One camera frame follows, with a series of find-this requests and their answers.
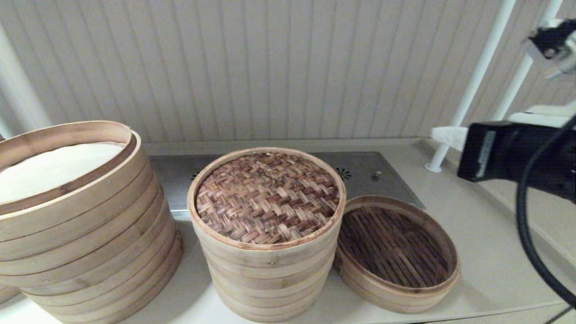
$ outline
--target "white pipe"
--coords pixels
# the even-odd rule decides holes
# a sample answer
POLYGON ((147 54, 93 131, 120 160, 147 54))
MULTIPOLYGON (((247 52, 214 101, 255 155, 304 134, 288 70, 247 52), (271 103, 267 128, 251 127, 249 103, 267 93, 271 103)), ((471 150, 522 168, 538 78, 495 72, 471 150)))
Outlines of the white pipe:
POLYGON ((0 85, 6 101, 25 131, 52 126, 4 27, 0 23, 0 85))
MULTIPOLYGON (((502 34, 504 33, 504 29, 506 28, 506 24, 508 23, 508 19, 510 18, 510 14, 512 13, 512 9, 514 8, 514 4, 516 4, 516 0, 503 0, 502 4, 500 5, 500 9, 498 10, 498 15, 494 21, 494 25, 492 26, 492 30, 488 35, 488 39, 486 40, 486 44, 482 49, 482 53, 480 54, 480 58, 476 63, 476 67, 474 68, 474 72, 472 72, 472 77, 470 77, 470 81, 466 86, 466 90, 462 95, 462 99, 460 100, 460 104, 456 108, 456 112, 454 116, 452 116, 452 121, 450 122, 450 126, 460 126, 464 116, 466 116, 466 112, 470 108, 470 104, 474 99, 474 95, 478 91, 480 87, 480 83, 484 78, 486 70, 490 65, 490 61, 494 56, 494 52, 502 38, 502 34)), ((432 158, 432 161, 425 165, 425 167, 433 172, 440 172, 442 168, 440 165, 444 160, 444 157, 448 153, 448 146, 447 145, 440 145, 438 149, 436 149, 436 153, 432 158)))
MULTIPOLYGON (((543 25, 550 19, 554 19, 556 17, 558 10, 560 10, 560 6, 562 6, 562 1, 563 0, 550 0, 546 10, 542 14, 539 25, 543 25)), ((518 69, 514 73, 512 80, 510 80, 510 84, 508 85, 506 92, 502 96, 502 100, 500 100, 500 103, 498 103, 496 111, 494 111, 494 114, 490 120, 496 121, 504 119, 504 116, 508 112, 508 109, 516 97, 516 94, 520 90, 524 79, 526 79, 526 75, 528 74, 528 71, 530 71, 530 67, 532 67, 532 62, 532 57, 530 57, 528 54, 524 54, 520 64, 518 65, 518 69)))

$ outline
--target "bamboo steamer rim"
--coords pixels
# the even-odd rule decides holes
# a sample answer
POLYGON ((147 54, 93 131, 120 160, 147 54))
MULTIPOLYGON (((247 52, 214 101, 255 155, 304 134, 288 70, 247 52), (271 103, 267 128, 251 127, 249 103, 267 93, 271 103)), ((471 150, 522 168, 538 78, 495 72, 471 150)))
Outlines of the bamboo steamer rim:
MULTIPOLYGON (((444 236, 440 240, 441 243, 447 243, 447 247, 450 250, 454 260, 454 267, 452 269, 452 273, 444 280, 443 282, 429 287, 421 287, 421 288, 411 288, 399 284, 395 284, 388 280, 385 280, 376 274, 372 273, 370 270, 363 267, 348 251, 345 246, 341 243, 340 239, 338 240, 338 254, 340 254, 343 263, 348 263, 354 270, 359 272, 365 279, 370 281, 372 284, 378 286, 380 289, 384 289, 387 291, 391 291, 394 293, 398 293, 404 296, 412 296, 412 297, 432 297, 435 295, 441 295, 446 293, 447 290, 451 289, 451 287, 456 283, 456 280, 460 276, 460 257, 458 255, 458 251, 456 250, 456 246, 450 239, 450 236, 444 231, 444 229, 440 226, 438 222, 436 222, 430 215, 425 213, 424 211, 409 205, 401 200, 390 198, 390 197, 382 197, 376 195, 364 195, 355 197, 350 199, 346 203, 346 208, 344 210, 344 215, 352 210, 359 209, 361 207, 366 206, 375 206, 380 208, 389 208, 390 206, 394 206, 394 210, 403 210, 407 213, 412 213, 417 218, 424 219, 423 223, 419 223, 418 225, 424 227, 424 224, 427 226, 432 226, 436 230, 440 232, 441 235, 444 236)), ((434 238, 439 239, 438 235, 433 235, 434 238)))
MULTIPOLYGON (((9 167, 33 156, 49 152, 54 149, 93 142, 109 141, 125 144, 122 150, 114 155, 114 157, 118 155, 126 155, 128 154, 129 150, 134 149, 133 146, 130 147, 129 145, 132 139, 131 133, 132 132, 128 126, 121 123, 109 122, 106 120, 67 123, 30 131, 0 142, 0 152, 2 150, 6 150, 8 153, 12 153, 10 155, 4 154, 4 158, 0 158, 0 169, 9 167), (82 127, 85 127, 86 125, 90 125, 88 130, 82 130, 82 127), (74 136, 75 134, 81 133, 97 133, 96 128, 98 127, 102 128, 103 133, 107 133, 108 131, 111 132, 110 134, 102 134, 101 138, 92 136, 92 139, 89 141, 81 141, 79 138, 74 136), (55 137, 59 139, 63 138, 63 140, 55 140, 54 143, 50 143, 49 140, 54 139, 55 137)), ((96 176, 100 169, 114 167, 115 164, 119 163, 114 159, 114 157, 98 168, 91 170, 72 181, 61 184, 56 188, 48 189, 22 199, 1 203, 0 212, 2 214, 8 214, 50 201, 54 199, 54 197, 57 197, 56 195, 58 194, 59 189, 63 186, 76 184, 76 186, 82 187, 86 184, 89 184, 93 182, 91 178, 96 176)))
POLYGON ((56 198, 51 199, 51 200, 48 200, 48 201, 44 201, 44 202, 39 203, 39 204, 35 204, 35 205, 33 205, 33 206, 30 206, 30 207, 25 208, 25 209, 22 209, 22 210, 17 210, 17 211, 9 212, 9 213, 7 213, 7 214, 0 214, 0 222, 2 222, 2 221, 8 221, 8 220, 10 220, 10 219, 13 218, 13 217, 18 217, 19 215, 24 214, 24 213, 28 213, 28 212, 30 212, 31 210, 41 209, 42 207, 44 207, 44 206, 46 206, 46 205, 48 205, 48 204, 53 204, 53 203, 55 203, 55 202, 63 201, 63 200, 65 200, 65 199, 68 199, 68 198, 76 195, 76 194, 79 193, 80 191, 84 191, 84 190, 92 187, 92 186, 93 186, 94 184, 96 184, 96 183, 105 181, 110 175, 114 174, 114 173, 115 173, 116 171, 118 171, 119 169, 122 169, 130 160, 132 160, 132 159, 134 158, 135 155, 138 154, 139 151, 141 151, 142 140, 141 140, 141 138, 140 138, 140 135, 138 135, 138 133, 136 133, 135 131, 131 130, 128 126, 126 126, 126 125, 124 125, 124 124, 117 123, 117 122, 110 122, 110 121, 107 121, 107 120, 93 120, 93 121, 88 121, 88 122, 67 123, 67 124, 62 124, 62 125, 56 125, 56 126, 46 127, 46 128, 44 128, 44 129, 40 129, 40 130, 36 130, 36 131, 31 131, 31 132, 28 132, 28 133, 25 133, 25 134, 22 134, 22 135, 19 135, 19 136, 10 138, 9 140, 5 140, 5 141, 3 141, 3 142, 0 142, 0 150, 3 148, 2 145, 8 144, 8 142, 10 142, 10 141, 12 141, 12 140, 15 140, 15 139, 17 139, 17 138, 20 138, 21 136, 25 136, 25 135, 29 135, 29 134, 36 134, 36 133, 38 133, 38 132, 43 132, 43 131, 46 131, 46 130, 54 130, 54 129, 57 129, 57 128, 59 128, 59 127, 62 127, 62 128, 72 127, 72 126, 74 126, 74 127, 82 127, 83 125, 91 125, 91 124, 94 124, 94 125, 96 125, 96 124, 109 125, 109 126, 113 126, 113 127, 121 127, 121 128, 126 129, 126 131, 128 132, 127 134, 130 135, 130 139, 129 139, 129 141, 128 141, 127 143, 130 144, 130 143, 132 143, 132 142, 134 141, 134 142, 135 142, 135 145, 134 145, 134 146, 132 146, 132 145, 126 145, 126 147, 125 147, 123 150, 121 150, 116 156, 122 154, 122 152, 124 152, 125 149, 131 149, 130 155, 129 155, 124 161, 121 161, 118 165, 114 166, 114 168, 111 169, 110 171, 108 171, 107 173, 101 175, 101 176, 98 177, 97 179, 95 179, 95 180, 93 180, 93 181, 91 181, 91 182, 89 182, 89 183, 86 183, 85 185, 83 185, 83 186, 81 186, 81 187, 79 187, 79 188, 77 188, 77 189, 75 189, 75 190, 73 190, 73 191, 71 191, 71 192, 69 192, 69 193, 66 193, 66 194, 64 194, 64 195, 61 195, 61 196, 59 196, 59 197, 56 197, 56 198))
POLYGON ((283 250, 291 247, 300 246, 304 243, 313 241, 315 238, 325 234, 330 228, 332 228, 335 224, 337 224, 338 220, 342 218, 344 207, 346 205, 346 188, 344 187, 344 183, 342 182, 341 177, 336 173, 336 171, 334 171, 334 169, 332 169, 332 167, 330 167, 326 162, 318 159, 315 156, 294 149, 285 149, 277 147, 258 147, 252 149, 238 150, 226 154, 214 160, 212 163, 206 166, 198 174, 198 176, 196 176, 196 178, 192 182, 192 185, 190 185, 187 201, 188 201, 188 211, 190 212, 192 217, 192 223, 194 223, 195 226, 198 226, 202 231, 207 233, 210 237, 212 237, 216 241, 219 241, 230 247, 237 248, 240 250, 258 250, 258 251, 283 250), (298 156, 313 162, 314 164, 318 165, 320 168, 324 169, 326 172, 328 172, 328 174, 332 176, 336 184, 336 187, 338 188, 338 194, 339 194, 338 206, 334 211, 332 217, 330 217, 330 219, 326 222, 326 224, 324 224, 324 226, 302 238, 291 240, 288 242, 282 242, 277 244, 251 244, 251 243, 239 242, 226 236, 223 236, 220 233, 213 230, 212 228, 210 228, 206 223, 204 223, 204 221, 200 218, 200 215, 198 214, 198 211, 196 209, 196 195, 198 194, 198 190, 200 189, 200 186, 202 185, 204 180, 216 168, 220 167, 221 165, 224 165, 242 156, 255 155, 259 153, 284 153, 288 155, 298 156))

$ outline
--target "countertop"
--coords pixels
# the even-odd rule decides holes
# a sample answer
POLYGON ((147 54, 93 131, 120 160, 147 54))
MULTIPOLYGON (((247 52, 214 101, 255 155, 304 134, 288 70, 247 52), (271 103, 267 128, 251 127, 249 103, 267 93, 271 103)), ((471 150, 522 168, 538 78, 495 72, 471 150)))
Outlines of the countertop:
MULTIPOLYGON (((458 178, 448 169, 437 174, 426 170, 424 164, 430 155, 415 144, 339 146, 337 150, 382 153, 426 205, 426 212, 452 238, 461 258, 462 276, 434 308, 408 315, 386 311, 362 300, 331 270, 316 304, 290 323, 431 322, 563 303, 532 269, 514 224, 478 193, 474 188, 476 184, 458 178)), ((178 211, 173 215, 184 240, 182 263, 164 290, 123 323, 253 323, 228 310, 220 301, 188 213, 178 211)), ((569 288, 576 287, 574 281, 567 281, 565 277, 560 279, 569 288)), ((58 321, 19 295, 0 304, 0 323, 50 324, 58 321)))

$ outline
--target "black cable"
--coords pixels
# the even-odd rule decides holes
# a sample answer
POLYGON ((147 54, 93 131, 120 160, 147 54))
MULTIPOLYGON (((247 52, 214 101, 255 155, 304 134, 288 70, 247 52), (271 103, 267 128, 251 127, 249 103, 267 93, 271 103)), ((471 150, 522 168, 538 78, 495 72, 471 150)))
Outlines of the black cable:
POLYGON ((562 126, 556 133, 550 136, 545 143, 540 145, 534 154, 528 160, 526 167, 522 173, 522 177, 518 182, 518 189, 516 191, 516 224, 518 226, 518 234, 520 236, 520 242, 522 247, 526 252, 526 256, 530 260, 530 263, 536 269, 540 277, 560 296, 570 307, 576 308, 576 296, 568 290, 552 273, 548 270, 542 259, 538 256, 536 249, 532 243, 532 237, 530 236, 530 230, 528 228, 528 219, 526 216, 526 192, 528 190, 528 178, 532 172, 536 161, 542 156, 542 154, 553 147, 556 142, 562 140, 566 134, 568 134, 572 128, 576 125, 576 115, 572 116, 570 120, 562 126))

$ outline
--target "bamboo steamer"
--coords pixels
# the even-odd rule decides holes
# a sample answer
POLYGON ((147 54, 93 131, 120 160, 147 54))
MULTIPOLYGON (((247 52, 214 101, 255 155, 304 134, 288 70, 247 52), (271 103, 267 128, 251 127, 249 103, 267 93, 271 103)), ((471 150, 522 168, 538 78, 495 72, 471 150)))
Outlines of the bamboo steamer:
POLYGON ((0 285, 0 304, 15 297, 20 293, 20 290, 16 287, 0 285))
POLYGON ((346 203, 343 219, 334 264, 350 289, 381 308, 426 311, 460 276, 450 237, 416 207, 362 196, 346 203))
POLYGON ((63 322, 115 323, 162 290, 182 255, 138 134, 113 122, 49 127, 1 142, 0 168, 92 142, 122 149, 71 182, 0 204, 0 282, 63 322))
MULTIPOLYGON (((236 175, 234 170, 229 174, 232 177, 236 175)), ((224 193, 229 184, 222 183, 221 186, 223 193, 216 193, 216 195, 222 194, 230 197, 224 193)), ((194 230, 208 262, 214 286, 224 304, 238 315, 258 322, 286 321, 309 309, 322 291, 331 268, 345 201, 346 191, 338 174, 323 161, 300 151, 282 148, 247 149, 230 153, 208 165, 191 185, 188 192, 188 208, 192 215, 194 230), (278 159, 278 163, 272 162, 272 164, 262 167, 258 164, 261 155, 269 155, 270 159, 278 159), (253 170, 249 170, 251 169, 251 159, 257 160, 253 164, 253 170), (298 206, 298 202, 315 199, 312 198, 311 193, 317 192, 315 190, 323 190, 320 189, 322 186, 317 186, 316 180, 310 180, 307 177, 316 174, 316 172, 318 172, 317 174, 325 172, 326 177, 330 178, 327 183, 332 183, 333 191, 337 191, 337 193, 332 192, 336 195, 332 216, 324 225, 307 235, 298 237, 296 233, 294 234, 296 238, 274 244, 254 243, 260 239, 253 238, 255 236, 254 230, 243 234, 240 238, 252 238, 252 243, 240 242, 239 238, 233 238, 234 233, 238 233, 236 230, 231 230, 231 235, 219 233, 211 227, 212 225, 217 228, 218 224, 207 224, 202 219, 201 214, 209 209, 205 209, 204 203, 198 204, 198 195, 204 195, 203 188, 211 186, 213 183, 218 186, 220 181, 217 178, 218 172, 222 170, 223 165, 226 167, 230 162, 245 163, 244 160, 248 161, 246 162, 248 168, 238 174, 246 180, 230 189, 232 191, 244 189, 250 191, 249 186, 252 186, 257 189, 251 191, 246 197, 260 196, 253 201, 248 198, 244 202, 237 202, 238 205, 251 204, 254 213, 260 215, 262 219, 273 219, 274 217, 283 219, 283 215, 292 211, 286 205, 292 208, 292 206, 298 206), (318 170, 312 172, 307 168, 317 168, 318 170), (303 180, 298 180, 301 182, 295 181, 293 186, 288 187, 284 192, 283 190, 287 188, 284 184, 292 183, 291 175, 303 180), (266 187, 268 186, 267 183, 277 184, 277 186, 266 187), (314 190, 305 189, 307 185, 300 186, 301 183, 309 183, 309 187, 314 187, 314 190), (272 214, 270 210, 273 210, 276 216, 267 218, 267 215, 272 214)), ((306 207, 293 207, 292 209, 298 208, 305 210, 306 207)), ((221 209, 225 213, 243 213, 243 209, 239 207, 232 207, 228 210, 224 210, 222 207, 221 209)), ((307 219, 303 218, 301 210, 294 213, 298 214, 304 221, 307 219)), ((278 237, 269 234, 269 232, 263 232, 262 235, 272 240, 278 237)))

